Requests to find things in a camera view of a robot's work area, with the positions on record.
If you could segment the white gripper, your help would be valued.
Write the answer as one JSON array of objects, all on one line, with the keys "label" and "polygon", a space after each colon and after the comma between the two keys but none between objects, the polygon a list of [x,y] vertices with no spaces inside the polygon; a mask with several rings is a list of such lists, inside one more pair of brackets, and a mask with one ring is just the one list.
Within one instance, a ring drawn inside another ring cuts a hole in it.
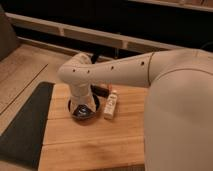
[{"label": "white gripper", "polygon": [[73,118],[91,118],[96,104],[89,84],[70,85],[70,113]]}]

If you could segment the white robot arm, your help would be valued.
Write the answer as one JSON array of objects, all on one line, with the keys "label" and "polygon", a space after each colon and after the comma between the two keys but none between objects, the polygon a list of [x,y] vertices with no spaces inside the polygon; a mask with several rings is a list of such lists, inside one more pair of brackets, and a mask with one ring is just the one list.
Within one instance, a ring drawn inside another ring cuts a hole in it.
[{"label": "white robot arm", "polygon": [[92,101],[94,83],[146,87],[146,171],[213,171],[213,53],[151,52],[93,64],[77,54],[58,70],[71,101]]}]

